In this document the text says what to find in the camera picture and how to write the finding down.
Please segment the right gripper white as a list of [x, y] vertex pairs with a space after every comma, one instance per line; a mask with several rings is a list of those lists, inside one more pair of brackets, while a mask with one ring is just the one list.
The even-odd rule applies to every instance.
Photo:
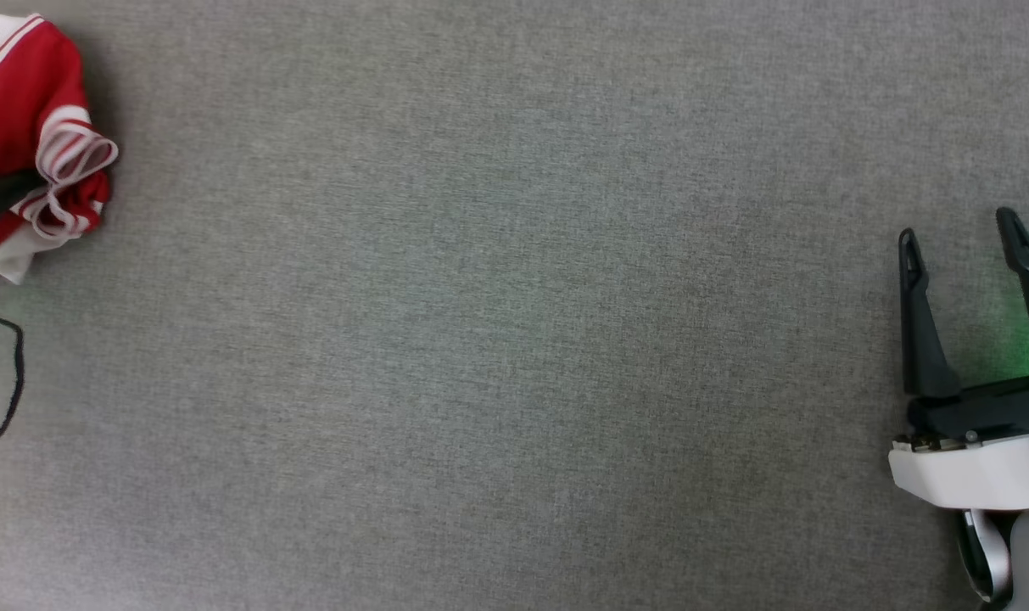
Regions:
[[[1007, 267], [1029, 318], [1029, 232], [996, 211]], [[914, 229], [898, 237], [899, 321], [909, 432], [892, 442], [895, 486], [942, 509], [1029, 510], [1029, 376], [963, 390], [938, 337], [930, 275]]]

